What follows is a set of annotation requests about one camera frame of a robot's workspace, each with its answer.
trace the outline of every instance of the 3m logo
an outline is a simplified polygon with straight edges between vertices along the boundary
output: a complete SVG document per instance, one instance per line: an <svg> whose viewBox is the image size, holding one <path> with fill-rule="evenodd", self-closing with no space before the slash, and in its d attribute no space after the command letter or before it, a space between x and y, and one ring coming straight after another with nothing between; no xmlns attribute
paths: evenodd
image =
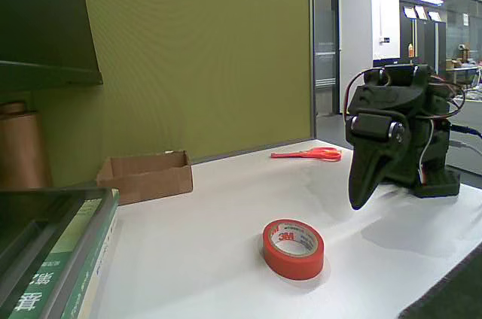
<svg viewBox="0 0 482 319"><path fill-rule="evenodd" d="M293 232L281 232L278 234L279 240L294 240Z"/></svg>

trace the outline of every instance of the glass door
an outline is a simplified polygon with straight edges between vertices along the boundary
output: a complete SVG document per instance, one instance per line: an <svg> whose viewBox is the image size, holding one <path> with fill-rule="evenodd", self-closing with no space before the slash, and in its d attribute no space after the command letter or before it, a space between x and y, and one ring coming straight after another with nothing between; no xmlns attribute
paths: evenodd
<svg viewBox="0 0 482 319"><path fill-rule="evenodd" d="M317 117L340 113L338 0L313 0L313 76Z"/></svg>

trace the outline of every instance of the black cable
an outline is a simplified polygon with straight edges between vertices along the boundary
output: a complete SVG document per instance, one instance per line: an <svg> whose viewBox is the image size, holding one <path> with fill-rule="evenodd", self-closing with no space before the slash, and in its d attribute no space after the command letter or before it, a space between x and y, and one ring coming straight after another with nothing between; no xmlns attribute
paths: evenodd
<svg viewBox="0 0 482 319"><path fill-rule="evenodd" d="M469 135L475 135L482 138L482 133L480 133L480 131L477 131L476 129L472 129L471 127L468 127L468 126L450 125L450 129L455 132L468 133Z"/></svg>

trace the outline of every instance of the brown cardboard box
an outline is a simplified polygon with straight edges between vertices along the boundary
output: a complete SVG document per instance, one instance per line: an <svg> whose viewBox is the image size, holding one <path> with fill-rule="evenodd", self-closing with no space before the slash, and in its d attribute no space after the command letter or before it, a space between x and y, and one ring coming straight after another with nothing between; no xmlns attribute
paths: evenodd
<svg viewBox="0 0 482 319"><path fill-rule="evenodd" d="M119 205L189 193L193 177L185 151L151 156L109 157L97 174L97 186L119 189Z"/></svg>

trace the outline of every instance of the copper cylinder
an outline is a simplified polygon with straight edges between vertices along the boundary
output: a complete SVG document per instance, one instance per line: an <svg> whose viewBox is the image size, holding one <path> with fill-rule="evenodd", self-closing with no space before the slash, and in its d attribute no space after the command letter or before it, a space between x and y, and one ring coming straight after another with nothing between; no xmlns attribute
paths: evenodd
<svg viewBox="0 0 482 319"><path fill-rule="evenodd" d="M24 101L9 102L0 105L0 114L23 114L27 111L27 106Z"/></svg>
<svg viewBox="0 0 482 319"><path fill-rule="evenodd" d="M0 114L0 188L50 186L52 177L38 114Z"/></svg>

